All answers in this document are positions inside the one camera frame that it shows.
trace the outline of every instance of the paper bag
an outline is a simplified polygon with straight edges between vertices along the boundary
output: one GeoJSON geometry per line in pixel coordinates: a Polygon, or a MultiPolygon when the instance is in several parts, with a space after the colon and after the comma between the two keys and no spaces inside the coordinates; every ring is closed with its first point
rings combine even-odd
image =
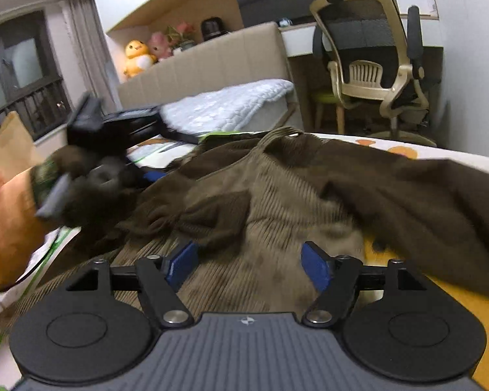
{"type": "Polygon", "coordinates": [[[0,172],[9,181],[14,176],[43,162],[30,133],[18,113],[10,112],[0,127],[0,172]]]}

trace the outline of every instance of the metal screw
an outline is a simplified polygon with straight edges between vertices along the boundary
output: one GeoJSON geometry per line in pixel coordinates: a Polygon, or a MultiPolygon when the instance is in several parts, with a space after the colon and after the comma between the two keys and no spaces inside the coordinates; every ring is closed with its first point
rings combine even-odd
{"type": "Polygon", "coordinates": [[[306,319],[311,323],[321,324],[329,322],[333,316],[326,310],[313,310],[306,315],[306,319]]]}
{"type": "Polygon", "coordinates": [[[163,320],[166,323],[177,325],[188,320],[188,313],[183,310],[169,310],[163,315],[163,320]]]}

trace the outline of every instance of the black round pad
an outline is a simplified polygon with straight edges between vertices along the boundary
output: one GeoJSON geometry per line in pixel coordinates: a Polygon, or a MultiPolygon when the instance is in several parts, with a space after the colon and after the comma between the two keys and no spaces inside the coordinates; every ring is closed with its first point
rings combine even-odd
{"type": "Polygon", "coordinates": [[[384,299],[353,312],[343,337],[369,369],[399,381],[441,382],[470,374],[485,350],[485,330],[465,309],[429,307],[413,299],[384,299]]]}
{"type": "Polygon", "coordinates": [[[49,294],[20,317],[9,345],[21,372],[53,385],[111,379],[135,366],[153,338],[139,310],[112,296],[49,294]]]}

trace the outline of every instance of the blue gripper pad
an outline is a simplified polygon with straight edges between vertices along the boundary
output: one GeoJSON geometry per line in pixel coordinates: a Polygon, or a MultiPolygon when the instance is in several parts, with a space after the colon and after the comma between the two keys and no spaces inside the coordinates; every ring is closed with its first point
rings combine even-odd
{"type": "Polygon", "coordinates": [[[156,182],[158,179],[166,176],[167,172],[160,172],[159,170],[151,170],[150,172],[145,173],[143,177],[150,182],[156,182]]]}
{"type": "Polygon", "coordinates": [[[301,265],[318,292],[324,291],[332,280],[332,258],[311,241],[301,248],[301,265]]]}
{"type": "Polygon", "coordinates": [[[198,245],[189,241],[170,256],[170,266],[165,277],[168,284],[178,292],[183,283],[199,264],[198,245]]]}

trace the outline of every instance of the black metal railing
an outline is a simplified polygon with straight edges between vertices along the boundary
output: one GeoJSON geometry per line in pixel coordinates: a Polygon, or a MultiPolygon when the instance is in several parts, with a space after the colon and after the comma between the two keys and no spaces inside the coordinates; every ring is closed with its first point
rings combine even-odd
{"type": "Polygon", "coordinates": [[[63,79],[46,78],[15,101],[0,107],[0,126],[10,111],[16,111],[27,131],[36,141],[67,121],[71,108],[65,95],[63,79]]]}

